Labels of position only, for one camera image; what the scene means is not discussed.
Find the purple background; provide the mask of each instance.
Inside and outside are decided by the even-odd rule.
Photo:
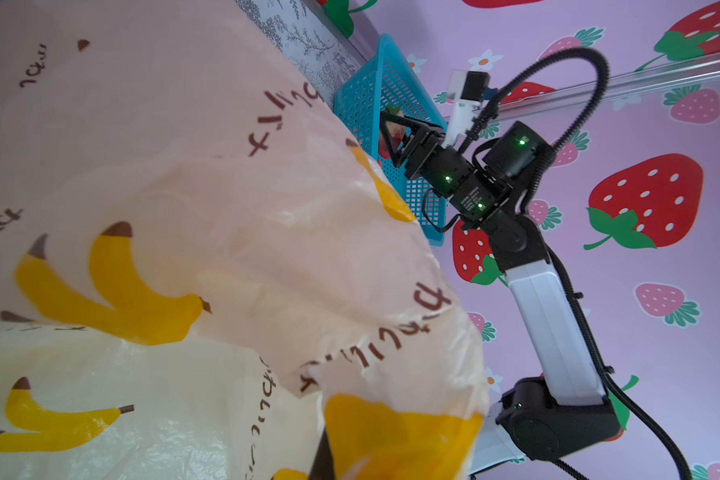
[[[503,55],[490,70],[491,84],[500,86],[558,38],[593,26],[605,28],[594,47],[608,57],[612,73],[632,72],[657,56],[653,45],[672,24],[711,3],[543,0],[477,9],[461,0],[397,0],[366,10],[363,14],[372,28],[356,19],[352,40],[391,34],[403,54],[427,59],[418,76],[434,96],[446,89],[452,70],[470,69],[468,60],[485,50]],[[593,79],[588,65],[567,62],[531,81],[564,88]],[[720,82],[702,87],[720,94]],[[625,385],[630,376],[638,376],[640,382],[629,390],[630,396],[668,431],[691,465],[708,466],[720,462],[720,119],[707,125],[673,120],[670,107],[662,104],[664,93],[645,95],[641,103],[620,110],[613,103],[602,105],[584,128],[591,139],[588,149],[574,163],[551,169],[537,198],[563,213],[563,223],[544,236],[565,262],[574,287],[585,294],[582,305],[591,310],[590,324],[606,364],[616,369],[616,382]],[[443,114],[450,111],[450,105],[438,107]],[[553,140],[576,113],[524,121]],[[499,134],[508,126],[502,124]],[[584,244],[604,237],[588,221],[592,189],[619,170],[671,153],[687,155],[704,169],[700,209],[691,232],[679,243],[656,250],[630,250],[610,240],[585,251]],[[521,377],[538,375],[540,365],[509,290],[498,281],[479,286],[462,280],[454,268],[450,233],[434,254],[467,311],[479,312],[497,330],[497,338],[484,343],[484,359],[495,375],[503,377],[502,391]],[[647,315],[634,296],[641,283],[681,288],[686,300],[698,303],[699,323],[683,329]],[[676,478],[669,454],[634,416],[619,440],[566,460],[593,480]],[[545,463],[524,462],[500,466],[480,478],[570,477]]]

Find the thin black wire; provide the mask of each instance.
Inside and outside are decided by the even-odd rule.
[[[424,196],[422,197],[422,215],[424,218],[427,219],[427,222],[429,222],[432,227],[440,232],[441,234],[444,234],[445,232],[449,231],[453,225],[456,225],[456,222],[459,218],[461,218],[461,214],[456,214],[451,218],[451,221],[448,222],[446,226],[437,226],[434,224],[432,220],[429,219],[429,215],[427,215],[427,197],[429,197],[429,192],[434,192],[434,188],[430,188],[427,191],[424,192]]]
[[[593,50],[592,48],[568,48],[567,50],[554,53],[543,60],[539,60],[538,62],[532,64],[531,66],[520,72],[520,74],[515,77],[512,82],[506,84],[495,96],[492,97],[485,109],[480,112],[480,115],[475,119],[474,123],[472,124],[472,128],[467,132],[467,137],[464,139],[463,142],[461,142],[461,146],[458,149],[458,152],[460,154],[463,154],[465,151],[467,151],[469,145],[474,140],[477,140],[479,138],[480,132],[485,129],[485,127],[488,125],[488,122],[498,116],[499,102],[501,102],[501,100],[503,100],[507,95],[509,95],[511,91],[515,90],[518,86],[520,86],[521,83],[525,82],[528,77],[554,63],[562,62],[563,60],[568,60],[571,58],[581,58],[588,61],[595,67],[595,71],[597,73],[595,90],[592,93],[592,97],[590,97],[589,102],[584,107],[584,110],[579,113],[579,116],[576,118],[576,120],[574,120],[574,122],[571,124],[570,127],[568,127],[565,133],[563,133],[563,135],[557,139],[557,141],[552,145],[552,147],[546,152],[544,152],[544,158],[542,159],[544,162],[539,165],[536,172],[534,173],[534,176],[530,182],[530,186],[528,187],[528,190],[523,197],[523,201],[520,203],[520,211],[525,214],[528,212],[528,205],[530,204],[530,201],[536,195],[536,191],[538,190],[542,175],[544,175],[544,172],[547,170],[547,168],[549,168],[552,163],[554,163],[557,152],[562,150],[562,148],[568,143],[568,141],[572,139],[576,131],[579,130],[582,125],[584,125],[584,123],[592,115],[592,113],[597,108],[597,105],[600,103],[600,101],[603,99],[603,96],[605,95],[605,90],[608,88],[608,77],[610,76],[610,70],[608,69],[608,62],[605,60],[605,57],[601,53],[599,53],[597,50]]]
[[[568,465],[566,462],[563,462],[562,460],[553,460],[553,464],[560,467],[563,471],[565,471],[568,475],[576,478],[576,480],[589,480],[587,477],[582,475],[576,468]]]
[[[568,276],[568,272],[566,271],[565,266],[560,261],[560,258],[557,257],[555,252],[553,252],[548,245],[547,253],[550,255],[550,258],[552,259],[552,264],[557,271],[557,275],[560,277],[560,282],[563,284],[563,290],[568,299],[568,304],[570,305],[571,310],[574,312],[576,323],[578,323],[581,335],[584,337],[586,349],[589,351],[590,356],[592,357],[592,362],[595,365],[595,370],[597,370],[597,375],[602,379],[605,388],[610,390],[614,394],[615,398],[621,400],[624,406],[631,410],[637,418],[639,418],[648,428],[650,428],[650,430],[653,432],[653,435],[655,435],[662,442],[662,444],[664,444],[664,447],[672,456],[672,460],[675,462],[675,466],[677,466],[677,471],[680,474],[680,480],[692,480],[691,469],[688,466],[688,462],[682,455],[680,449],[672,440],[672,437],[670,437],[664,431],[664,429],[658,423],[656,423],[656,420],[654,420],[642,408],[640,408],[640,406],[637,405],[632,398],[629,398],[627,394],[625,394],[624,391],[619,388],[616,382],[610,378],[610,374],[608,373],[603,362],[603,357],[600,354],[600,349],[597,348],[597,343],[595,341],[592,330],[590,330],[589,323],[587,323],[584,312],[581,310],[581,305],[579,305],[578,298],[576,297],[574,287],[570,282],[570,277]]]

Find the blue plastic basket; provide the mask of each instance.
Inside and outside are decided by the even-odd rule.
[[[382,161],[389,183],[411,207],[429,244],[442,246],[443,235],[422,215],[422,197],[429,183],[423,178],[408,180],[403,168],[394,168],[390,160],[378,156],[378,116],[382,106],[386,108],[388,104],[402,107],[406,116],[426,120],[443,128],[446,126],[400,49],[392,37],[385,34],[378,41],[376,56],[336,92],[333,110],[360,140],[365,152]],[[427,198],[427,215],[437,226],[445,225],[446,206],[445,198],[437,198],[433,194]]]

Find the wall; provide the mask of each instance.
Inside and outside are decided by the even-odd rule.
[[[720,34],[717,26],[720,2],[540,0],[513,5],[527,1],[381,1],[352,14],[355,31],[350,40],[360,48],[372,43],[379,34],[391,34],[403,54],[410,55],[414,71],[433,97],[447,88],[455,69],[481,68],[490,72],[491,85],[504,85],[553,44],[559,47],[583,43],[597,48],[608,58],[613,74],[634,72],[658,57],[661,52],[655,52],[654,46],[668,30],[676,31],[675,37],[670,35],[658,49],[672,58],[720,50],[720,36],[713,38],[712,33]],[[359,4],[365,4],[365,0],[352,0],[350,8]],[[509,6],[476,8],[468,4]],[[710,4],[715,6],[696,14]],[[700,19],[711,12],[715,14]],[[687,20],[678,23],[686,16]],[[701,40],[707,41],[699,43],[698,48],[693,46]],[[664,55],[651,65],[666,62]],[[584,62],[568,61],[540,72],[531,80],[558,89],[590,82],[594,73]],[[441,101],[438,107],[443,115],[449,115],[450,105],[444,98]]]
[[[666,94],[672,92],[602,105],[582,132],[589,141],[579,142],[582,150],[568,148],[564,157],[576,157],[574,161],[547,172],[537,195],[545,204],[536,204],[532,211],[538,222],[546,220],[544,238],[565,263],[574,288],[585,294],[582,306],[606,364],[616,369],[616,382],[626,386],[636,376],[637,384],[628,394],[672,435],[690,464],[706,467],[720,463],[720,100],[716,101],[720,82],[693,90],[672,94],[670,102],[681,93],[689,94],[676,107],[664,105]],[[704,103],[711,107],[699,108]],[[552,141],[577,111],[534,116],[524,122]],[[691,114],[693,120],[719,117],[699,124],[688,121]],[[683,117],[686,121],[677,120]],[[498,134],[509,126],[500,124]],[[632,168],[668,154],[692,160],[674,155]],[[650,176],[653,170],[658,171]],[[680,176],[672,182],[674,173]],[[627,182],[619,187],[621,180]],[[631,193],[621,190],[627,188],[633,189]],[[650,193],[641,197],[644,191]],[[612,197],[605,202],[608,195]],[[551,212],[546,219],[542,218],[544,205]],[[609,216],[617,216],[622,208],[635,210],[635,220],[643,226],[626,226],[624,230],[632,230],[631,234],[613,228],[614,237],[586,250],[584,245],[607,236],[590,225],[588,206],[605,210]],[[648,209],[653,212],[646,217]],[[672,230],[667,231],[670,222]],[[658,247],[635,248],[646,246],[635,240],[644,241],[635,230],[642,230]],[[490,323],[483,327],[484,360],[489,368],[486,375],[494,381],[494,399],[498,399],[518,379],[537,376],[541,368],[509,289],[498,280],[479,285],[459,275],[459,271],[467,277],[477,273],[480,262],[469,264],[468,259],[488,253],[477,245],[479,239],[478,232],[464,236],[454,229],[442,247],[434,248],[434,254],[467,311]],[[465,252],[460,245],[467,247]],[[466,272],[464,264],[469,264]],[[650,288],[652,295],[642,299],[646,292],[638,287],[646,283],[655,286]],[[685,303],[678,310],[685,313],[672,312],[672,304],[663,307],[652,301],[654,296],[663,300],[668,293],[670,299],[682,297],[674,305]],[[650,306],[643,308],[638,300]],[[626,432],[614,442],[593,446],[567,460],[593,480],[676,478],[670,456],[635,418],[626,422]],[[555,466],[523,462],[499,466],[480,478],[568,477]]]

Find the banana print plastic bag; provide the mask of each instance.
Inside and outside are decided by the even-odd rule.
[[[0,478],[456,478],[480,338],[223,0],[0,8]]]

